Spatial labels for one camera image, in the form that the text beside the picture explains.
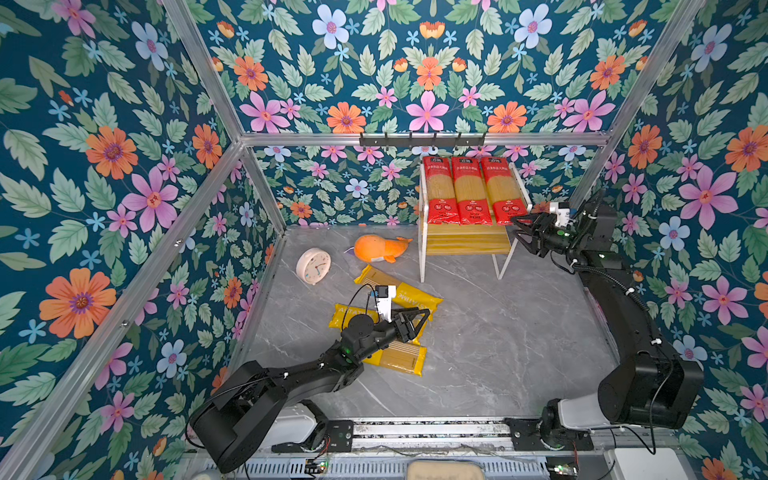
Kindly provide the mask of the red spaghetti bag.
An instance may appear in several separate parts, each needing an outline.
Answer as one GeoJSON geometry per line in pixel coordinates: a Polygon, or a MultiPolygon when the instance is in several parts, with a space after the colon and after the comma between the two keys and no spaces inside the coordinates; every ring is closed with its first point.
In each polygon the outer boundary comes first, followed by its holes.
{"type": "Polygon", "coordinates": [[[429,224],[460,223],[454,181],[449,158],[429,156],[423,159],[429,224]]]}
{"type": "Polygon", "coordinates": [[[496,222],[508,226],[517,217],[526,215],[527,203],[508,161],[504,158],[485,157],[481,159],[481,168],[496,222]]]}

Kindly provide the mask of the red spaghetti bag under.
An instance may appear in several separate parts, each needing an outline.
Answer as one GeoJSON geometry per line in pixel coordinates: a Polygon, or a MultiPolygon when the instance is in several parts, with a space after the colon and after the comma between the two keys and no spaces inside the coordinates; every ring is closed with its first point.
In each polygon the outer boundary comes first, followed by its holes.
{"type": "Polygon", "coordinates": [[[454,192],[462,225],[491,225],[486,184],[476,158],[451,159],[454,192]]]}

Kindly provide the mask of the red spaghetti bag front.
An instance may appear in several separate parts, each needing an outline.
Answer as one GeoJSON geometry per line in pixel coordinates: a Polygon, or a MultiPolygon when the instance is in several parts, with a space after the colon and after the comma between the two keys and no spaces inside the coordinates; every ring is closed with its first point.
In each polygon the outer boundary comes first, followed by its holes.
{"type": "Polygon", "coordinates": [[[429,224],[460,223],[454,181],[449,158],[429,156],[423,159],[429,224]]]}

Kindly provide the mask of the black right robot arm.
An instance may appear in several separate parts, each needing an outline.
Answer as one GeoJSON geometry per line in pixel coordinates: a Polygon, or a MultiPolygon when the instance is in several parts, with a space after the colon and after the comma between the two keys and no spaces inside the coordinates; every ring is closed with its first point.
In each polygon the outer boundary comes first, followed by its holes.
{"type": "Polygon", "coordinates": [[[622,425],[679,429],[704,383],[702,368],[681,359],[663,338],[627,262],[612,251],[617,218],[597,192],[576,213],[554,205],[515,218],[509,228],[529,253],[563,257],[560,269],[579,277],[618,354],[595,393],[548,402],[540,420],[544,435],[622,425]]]}

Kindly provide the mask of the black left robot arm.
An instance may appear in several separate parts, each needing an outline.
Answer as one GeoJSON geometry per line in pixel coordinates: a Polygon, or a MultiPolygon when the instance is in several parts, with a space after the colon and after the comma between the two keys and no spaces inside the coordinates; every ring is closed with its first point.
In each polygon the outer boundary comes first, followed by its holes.
{"type": "Polygon", "coordinates": [[[313,361],[280,368],[248,361],[191,415],[190,426],[218,469],[230,473],[257,451],[283,408],[351,385],[365,359],[415,339],[430,315],[416,307],[395,309],[378,322],[357,314],[313,361]]]}

